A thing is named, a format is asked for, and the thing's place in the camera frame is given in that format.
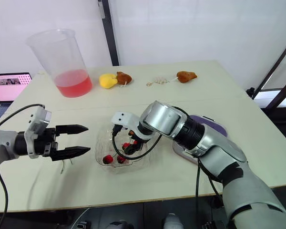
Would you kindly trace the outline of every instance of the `brown toy fruit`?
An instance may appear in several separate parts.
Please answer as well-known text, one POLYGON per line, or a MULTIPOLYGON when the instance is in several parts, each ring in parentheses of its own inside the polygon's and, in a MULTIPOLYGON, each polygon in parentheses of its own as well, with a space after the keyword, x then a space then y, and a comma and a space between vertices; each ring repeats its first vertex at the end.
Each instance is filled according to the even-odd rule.
POLYGON ((197 78, 197 75, 192 72, 181 71, 177 73, 177 78, 181 83, 186 83, 197 78))
POLYGON ((118 84, 124 85, 125 82, 126 84, 129 84, 130 81, 132 80, 130 75, 127 75, 123 72, 117 72, 116 74, 117 74, 116 78, 118 80, 118 84))

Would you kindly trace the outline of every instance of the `red strawberry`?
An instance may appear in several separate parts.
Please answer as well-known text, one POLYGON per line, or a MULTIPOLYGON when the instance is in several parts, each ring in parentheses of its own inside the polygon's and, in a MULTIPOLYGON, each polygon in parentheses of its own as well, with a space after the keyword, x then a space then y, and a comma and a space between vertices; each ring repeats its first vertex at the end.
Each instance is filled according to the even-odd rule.
POLYGON ((125 143, 123 144, 123 146, 122 146, 122 149, 124 150, 124 149, 126 149, 128 146, 130 146, 130 143, 125 142, 125 143))
POLYGON ((105 165, 110 164, 113 162, 113 157, 111 155, 106 155, 105 157, 103 157, 103 163, 105 165))
POLYGON ((123 164, 125 160, 126 160, 126 159, 125 159, 124 157, 118 155, 118 162, 119 162, 120 164, 123 164))

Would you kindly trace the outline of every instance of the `plastic pitcher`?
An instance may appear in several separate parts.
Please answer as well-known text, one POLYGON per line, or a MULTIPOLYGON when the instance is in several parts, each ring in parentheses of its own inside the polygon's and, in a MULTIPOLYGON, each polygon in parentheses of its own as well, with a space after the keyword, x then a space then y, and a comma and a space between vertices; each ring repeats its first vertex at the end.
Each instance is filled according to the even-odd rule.
POLYGON ((52 77, 61 94, 78 97, 92 89, 75 32, 57 29, 37 33, 26 42, 52 77))

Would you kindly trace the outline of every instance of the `white wall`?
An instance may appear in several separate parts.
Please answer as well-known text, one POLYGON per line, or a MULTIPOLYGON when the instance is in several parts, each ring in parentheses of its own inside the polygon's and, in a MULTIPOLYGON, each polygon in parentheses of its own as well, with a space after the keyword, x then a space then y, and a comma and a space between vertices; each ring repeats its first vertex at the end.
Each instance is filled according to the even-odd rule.
POLYGON ((97 0, 0 0, 0 73, 42 70, 25 40, 56 28, 75 30, 87 67, 111 65, 97 0))
POLYGON ((218 60, 257 87, 286 47, 286 0, 109 0, 122 65, 218 60))

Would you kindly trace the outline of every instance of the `black pole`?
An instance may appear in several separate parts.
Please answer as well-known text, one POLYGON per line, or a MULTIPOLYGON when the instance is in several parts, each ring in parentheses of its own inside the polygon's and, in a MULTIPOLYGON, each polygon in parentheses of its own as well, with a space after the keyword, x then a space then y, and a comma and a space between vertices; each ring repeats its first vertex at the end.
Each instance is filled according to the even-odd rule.
POLYGON ((102 22, 106 35, 109 54, 113 66, 119 66, 118 52, 116 50, 113 26, 108 0, 98 0, 100 10, 103 10, 102 22))
POLYGON ((272 76, 272 74, 274 73, 274 71, 276 70, 276 68, 279 66, 279 64, 282 62, 282 60, 284 59, 284 57, 286 56, 286 48, 284 49, 284 51, 282 52, 281 56, 277 59, 276 63, 273 65, 273 67, 270 69, 270 71, 268 72, 268 74, 266 75, 266 77, 263 79, 263 81, 261 82, 261 84, 258 86, 258 88, 255 90, 252 99, 254 99, 256 97, 256 95, 261 91, 261 89, 263 88, 263 86, 266 84, 266 82, 270 79, 270 77, 272 76))

